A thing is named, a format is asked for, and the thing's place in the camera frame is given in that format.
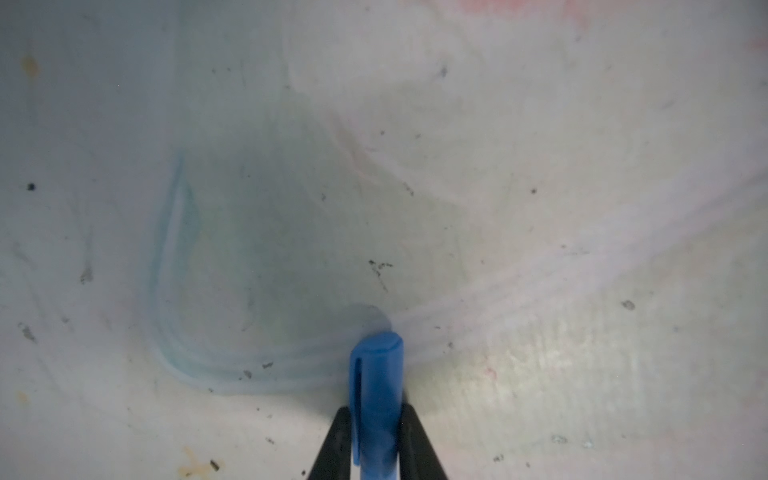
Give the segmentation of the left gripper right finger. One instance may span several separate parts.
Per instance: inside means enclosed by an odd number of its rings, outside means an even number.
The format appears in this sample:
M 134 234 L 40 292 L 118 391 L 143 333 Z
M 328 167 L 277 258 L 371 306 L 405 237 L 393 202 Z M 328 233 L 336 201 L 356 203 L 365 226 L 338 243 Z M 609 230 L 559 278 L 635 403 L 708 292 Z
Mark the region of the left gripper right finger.
M 448 476 L 415 408 L 404 403 L 398 427 L 399 473 L 402 480 L 447 480 Z

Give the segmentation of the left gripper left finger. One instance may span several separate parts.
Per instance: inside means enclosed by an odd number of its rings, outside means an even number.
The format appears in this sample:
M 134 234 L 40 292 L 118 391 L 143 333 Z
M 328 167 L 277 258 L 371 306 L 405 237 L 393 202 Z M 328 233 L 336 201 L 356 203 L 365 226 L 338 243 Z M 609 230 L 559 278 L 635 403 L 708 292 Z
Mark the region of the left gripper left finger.
M 349 480 L 351 474 L 352 415 L 347 406 L 340 407 L 331 423 L 308 480 Z

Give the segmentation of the blue pen cap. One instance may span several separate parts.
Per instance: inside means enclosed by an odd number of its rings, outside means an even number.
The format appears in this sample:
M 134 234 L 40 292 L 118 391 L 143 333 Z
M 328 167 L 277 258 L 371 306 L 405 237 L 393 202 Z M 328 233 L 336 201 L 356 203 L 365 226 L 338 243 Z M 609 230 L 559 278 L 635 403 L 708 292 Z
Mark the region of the blue pen cap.
M 353 463 L 362 479 L 397 477 L 404 391 L 404 342 L 386 331 L 358 342 L 349 360 Z

